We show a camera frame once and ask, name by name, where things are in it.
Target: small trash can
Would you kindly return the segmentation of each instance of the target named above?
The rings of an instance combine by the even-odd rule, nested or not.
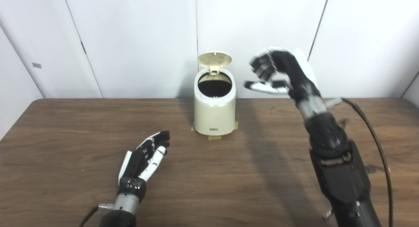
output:
[[[205,69],[194,81],[194,127],[203,135],[220,136],[235,127],[236,86],[232,74],[221,67],[231,63],[228,54],[211,52],[198,57]]]

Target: robotic arm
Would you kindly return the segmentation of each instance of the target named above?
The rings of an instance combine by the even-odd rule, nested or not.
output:
[[[145,139],[135,151],[128,151],[119,172],[115,204],[99,204],[80,227],[98,208],[111,210],[102,217],[99,227],[136,227],[135,213],[147,191],[146,182],[167,154],[169,139],[168,131],[158,132]]]
[[[321,191],[332,206],[327,218],[334,213],[339,227],[381,227],[371,203],[371,183],[358,148],[337,124],[316,85],[305,74],[312,73],[305,58],[283,49],[268,50],[253,58],[250,65],[270,91],[278,90],[275,81],[271,81],[275,73],[289,77],[290,83],[282,85],[295,100],[310,135],[311,161]],[[256,85],[251,81],[245,83],[251,90],[256,90]]]

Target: wire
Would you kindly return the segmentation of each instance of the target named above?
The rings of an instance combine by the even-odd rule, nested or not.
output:
[[[97,212],[99,209],[99,206],[93,207],[92,210],[89,212],[89,214],[86,215],[86,217],[83,219],[79,227],[83,227],[84,224],[92,217],[92,215]]]
[[[384,154],[380,141],[378,140],[378,137],[374,132],[373,126],[368,121],[367,116],[365,116],[361,108],[356,103],[353,103],[346,98],[341,98],[341,99],[343,102],[349,104],[358,113],[358,115],[362,118],[362,120],[364,120],[365,124],[367,124],[367,127],[368,129],[370,129],[371,135],[373,136],[374,141],[378,147],[378,151],[380,152],[381,161],[383,162],[384,172],[386,174],[387,190],[389,193],[389,227],[392,227],[393,226],[392,180],[390,179],[389,165],[387,164],[386,155]]]

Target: white panel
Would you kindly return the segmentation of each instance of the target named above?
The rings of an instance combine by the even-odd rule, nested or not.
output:
[[[0,140],[41,93],[0,28]]]
[[[409,100],[419,108],[419,78],[415,79],[403,98]]]
[[[238,97],[275,97],[242,87],[246,80],[258,80],[250,59],[270,46],[300,48],[308,56],[325,1],[196,0],[198,53],[232,56],[226,69],[235,77]]]
[[[419,0],[329,0],[310,57],[326,97],[400,97],[419,69]]]
[[[101,97],[65,0],[0,0],[0,13],[46,97]]]
[[[195,0],[67,0],[103,96],[193,95]]]

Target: wooden table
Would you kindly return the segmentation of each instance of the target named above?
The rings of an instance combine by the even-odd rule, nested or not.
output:
[[[403,99],[359,99],[392,171],[395,226],[419,224],[419,111]],[[387,226],[385,175],[377,148],[349,106],[347,118]],[[308,154],[302,118],[288,99],[240,99],[239,129],[221,140],[191,131],[193,101],[38,100],[0,142],[0,226],[75,227],[113,203],[125,152],[170,130],[169,154],[148,182],[139,226],[336,226]],[[97,226],[99,210],[86,226]]]

